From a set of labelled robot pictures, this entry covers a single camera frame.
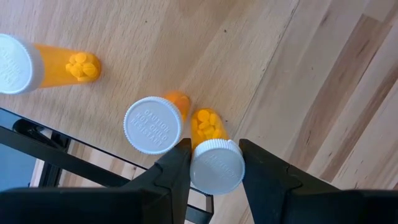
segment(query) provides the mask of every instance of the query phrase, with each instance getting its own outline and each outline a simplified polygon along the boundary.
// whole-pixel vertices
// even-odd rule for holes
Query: black metal frame
[[[93,182],[101,184],[105,187],[122,187],[131,181],[117,174],[114,174],[106,169],[100,168],[94,164],[91,164],[73,155],[68,154],[67,146],[69,145],[71,138],[68,138],[66,137],[66,135],[54,131],[54,139],[56,138],[59,139],[60,137],[62,138],[64,144],[61,145],[59,144],[60,141],[57,142],[56,140],[53,139],[53,137],[52,139],[49,139],[46,136],[40,134],[39,131],[42,128],[43,127],[41,127],[37,123],[25,119],[19,120],[15,123],[13,127],[14,131],[11,131],[5,127],[0,126],[1,144],[4,144],[13,149],[21,151],[25,154],[43,160],[46,162],[46,164],[49,165],[48,169],[44,169],[45,171],[44,176],[40,178],[41,185],[39,187],[48,187],[48,186],[57,187],[62,169],[65,169],[76,175],[79,175]],[[110,156],[121,159],[124,162],[140,167],[141,169],[147,170],[147,168],[145,167],[127,161],[118,156],[112,155],[106,151],[98,149],[97,147],[93,146],[90,147],[99,150],[103,153],[106,153]],[[185,214],[186,220],[197,224],[209,223],[214,214],[213,196],[208,195],[192,187],[190,187],[190,189],[205,196],[206,209],[202,210],[192,205],[187,205],[186,214]]]
[[[98,182],[110,187],[0,192],[0,218],[5,217],[8,221],[54,221],[55,216],[60,215],[65,218],[60,223],[87,223],[80,218],[82,216],[92,223],[109,223],[107,218],[118,217],[133,218],[139,220],[138,223],[183,223],[184,218],[193,223],[209,223],[213,215],[213,197],[196,189],[206,195],[208,212],[187,205],[189,139],[183,139],[132,181],[2,127],[0,142],[88,179],[95,174]],[[339,190],[247,139],[241,139],[239,146],[246,163],[243,186],[256,223],[398,222],[398,191]]]

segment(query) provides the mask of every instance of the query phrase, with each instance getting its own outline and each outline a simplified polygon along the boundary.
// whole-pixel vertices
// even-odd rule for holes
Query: white plastic lid
[[[169,100],[150,96],[135,102],[124,117],[129,142],[146,154],[169,151],[180,140],[182,115]]]
[[[26,93],[40,87],[44,65],[33,44],[0,34],[0,93]]]
[[[243,180],[242,151],[232,140],[204,141],[193,153],[190,175],[198,190],[212,195],[227,194]]]

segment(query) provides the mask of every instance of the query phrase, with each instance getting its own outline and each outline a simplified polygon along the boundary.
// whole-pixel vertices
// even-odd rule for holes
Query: pill bottle
[[[91,53],[0,34],[0,93],[92,82],[100,71],[100,61]]]
[[[193,156],[191,181],[204,193],[226,194],[242,182],[245,165],[239,146],[230,140],[220,116],[213,109],[192,115]]]
[[[169,151],[180,141],[190,105],[189,97],[181,91],[135,102],[124,117],[127,140],[146,154]]]

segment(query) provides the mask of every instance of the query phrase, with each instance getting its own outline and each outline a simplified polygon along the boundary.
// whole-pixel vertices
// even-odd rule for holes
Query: bottle cap
[[[242,182],[244,169],[242,151],[235,142],[210,139],[199,144],[193,153],[191,181],[204,193],[226,194]]]
[[[146,154],[169,151],[180,140],[182,115],[169,100],[150,96],[135,102],[124,117],[129,142]]]
[[[0,93],[26,93],[40,87],[44,64],[33,44],[0,34]]]

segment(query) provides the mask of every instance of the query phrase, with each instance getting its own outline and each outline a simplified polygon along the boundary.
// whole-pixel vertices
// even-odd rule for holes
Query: yellow pill
[[[209,120],[209,117],[210,117],[210,114],[209,114],[209,112],[207,112],[207,110],[200,110],[200,111],[198,112],[198,119],[199,119],[199,121],[202,121],[202,122],[208,121],[208,120]]]
[[[75,55],[70,56],[69,62],[72,63],[72,64],[76,63]]]
[[[84,63],[83,72],[89,77],[95,77],[97,75],[97,69],[92,63]]]
[[[210,126],[210,123],[208,121],[204,121],[201,124],[199,124],[199,129],[205,129]]]
[[[207,140],[213,139],[213,135],[212,135],[212,134],[206,134],[206,139],[207,139]]]
[[[220,129],[216,129],[213,133],[212,138],[216,139],[216,138],[220,138],[221,137],[221,130]]]
[[[77,80],[78,80],[79,82],[90,82],[90,81],[93,81],[94,79],[91,78],[91,77],[88,77],[88,76],[84,75],[84,76],[82,76],[82,77],[78,77]]]
[[[196,119],[192,119],[191,126],[192,126],[191,128],[193,131],[197,131],[198,130],[198,121]]]
[[[209,118],[209,121],[210,121],[210,124],[214,126],[216,124],[216,122],[217,122],[217,115],[216,114],[211,114],[210,118]]]
[[[85,53],[78,53],[75,56],[75,60],[77,63],[83,63],[87,60],[87,55]]]
[[[70,71],[70,68],[72,68],[72,64],[71,63],[68,63],[66,66],[65,66],[65,69],[69,72]]]
[[[198,133],[199,137],[201,137],[202,139],[204,139],[206,137],[205,133],[203,133],[203,131],[201,131],[201,130],[198,130],[197,133]]]
[[[81,72],[81,70],[77,66],[73,66],[72,68],[70,68],[69,72],[76,78],[79,78],[83,75],[83,72]]]
[[[207,127],[206,129],[203,130],[203,133],[206,135],[213,136],[214,127],[212,127],[212,126]]]

